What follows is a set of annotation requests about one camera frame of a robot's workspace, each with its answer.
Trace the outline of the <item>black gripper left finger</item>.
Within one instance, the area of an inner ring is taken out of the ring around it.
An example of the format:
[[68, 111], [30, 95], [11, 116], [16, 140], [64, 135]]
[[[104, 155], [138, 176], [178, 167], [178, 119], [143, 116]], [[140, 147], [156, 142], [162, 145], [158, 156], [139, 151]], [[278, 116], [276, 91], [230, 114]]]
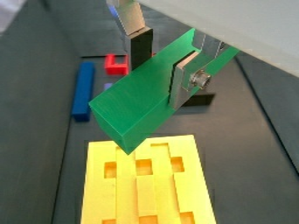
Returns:
[[146, 25], [136, 0], [106, 0], [110, 13], [122, 33], [128, 68], [135, 70], [152, 57], [154, 29]]

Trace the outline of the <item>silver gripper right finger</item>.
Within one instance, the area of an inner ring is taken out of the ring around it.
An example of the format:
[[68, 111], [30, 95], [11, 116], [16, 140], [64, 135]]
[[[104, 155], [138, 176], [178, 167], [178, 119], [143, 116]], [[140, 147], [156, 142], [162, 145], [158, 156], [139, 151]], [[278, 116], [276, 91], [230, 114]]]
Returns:
[[191, 45], [196, 48], [172, 66], [170, 106], [178, 109], [192, 97], [195, 88], [204, 89], [211, 82], [207, 65], [218, 58], [226, 43], [195, 31]]

